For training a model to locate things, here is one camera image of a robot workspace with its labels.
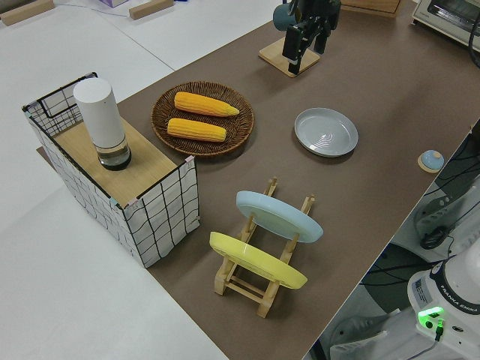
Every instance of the green light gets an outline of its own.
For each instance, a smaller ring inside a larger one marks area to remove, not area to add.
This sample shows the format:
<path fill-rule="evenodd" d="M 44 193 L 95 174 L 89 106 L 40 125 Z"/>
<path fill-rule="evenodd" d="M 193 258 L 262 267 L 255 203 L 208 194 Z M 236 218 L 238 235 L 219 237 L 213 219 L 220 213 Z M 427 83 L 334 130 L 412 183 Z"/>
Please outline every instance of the green light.
<path fill-rule="evenodd" d="M 432 319 L 438 317 L 441 313 L 443 313 L 443 307 L 436 306 L 432 307 L 431 309 L 422 310 L 418 312 L 418 321 L 424 327 L 427 327 L 425 324 L 427 321 L 432 321 Z M 439 319 L 438 326 L 443 326 L 443 320 Z"/>

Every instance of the toaster oven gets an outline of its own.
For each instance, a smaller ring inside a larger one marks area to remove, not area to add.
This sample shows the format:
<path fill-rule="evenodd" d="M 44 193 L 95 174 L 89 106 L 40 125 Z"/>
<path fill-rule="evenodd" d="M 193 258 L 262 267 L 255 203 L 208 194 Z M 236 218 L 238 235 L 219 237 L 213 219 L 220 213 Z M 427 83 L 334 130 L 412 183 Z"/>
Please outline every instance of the toaster oven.
<path fill-rule="evenodd" d="M 420 0 L 413 19 L 468 45 L 473 25 L 480 14 L 480 0 Z M 479 27 L 475 30 L 473 48 L 480 49 Z"/>

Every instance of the white table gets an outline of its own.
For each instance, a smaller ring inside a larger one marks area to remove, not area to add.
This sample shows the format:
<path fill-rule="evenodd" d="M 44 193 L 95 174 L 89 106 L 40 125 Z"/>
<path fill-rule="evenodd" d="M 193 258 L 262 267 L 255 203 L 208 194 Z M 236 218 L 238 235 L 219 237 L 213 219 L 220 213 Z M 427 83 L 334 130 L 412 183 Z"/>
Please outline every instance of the white table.
<path fill-rule="evenodd" d="M 143 2 L 55 0 L 0 23 L 0 359 L 225 359 L 77 204 L 21 111 L 91 71 L 124 100 L 266 23 L 281 3 L 190 0 L 137 21 L 88 9 L 125 15 Z"/>

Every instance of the yellow plate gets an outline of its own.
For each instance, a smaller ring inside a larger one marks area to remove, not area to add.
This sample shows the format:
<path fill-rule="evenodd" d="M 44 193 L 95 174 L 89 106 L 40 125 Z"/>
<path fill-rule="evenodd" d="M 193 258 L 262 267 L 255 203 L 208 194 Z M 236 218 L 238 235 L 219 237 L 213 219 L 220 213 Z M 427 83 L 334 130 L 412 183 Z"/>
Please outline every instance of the yellow plate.
<path fill-rule="evenodd" d="M 307 282 L 292 266 L 231 236 L 210 232 L 210 246 L 221 256 L 270 281 L 280 281 L 284 287 L 300 289 Z"/>

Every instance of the wooden box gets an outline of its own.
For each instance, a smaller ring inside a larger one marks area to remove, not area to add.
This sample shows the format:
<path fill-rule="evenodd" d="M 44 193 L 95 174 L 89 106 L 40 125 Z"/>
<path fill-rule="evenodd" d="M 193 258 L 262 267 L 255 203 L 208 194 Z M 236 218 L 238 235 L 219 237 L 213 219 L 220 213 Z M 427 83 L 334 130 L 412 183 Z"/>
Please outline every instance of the wooden box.
<path fill-rule="evenodd" d="M 345 10 L 361 11 L 369 14 L 394 17 L 397 15 L 400 0 L 342 0 Z"/>
<path fill-rule="evenodd" d="M 121 171 L 104 169 L 73 96 L 79 81 L 96 76 L 87 74 L 23 112 L 78 203 L 149 267 L 200 225 L 195 159 L 175 165 L 124 121 L 132 161 Z"/>

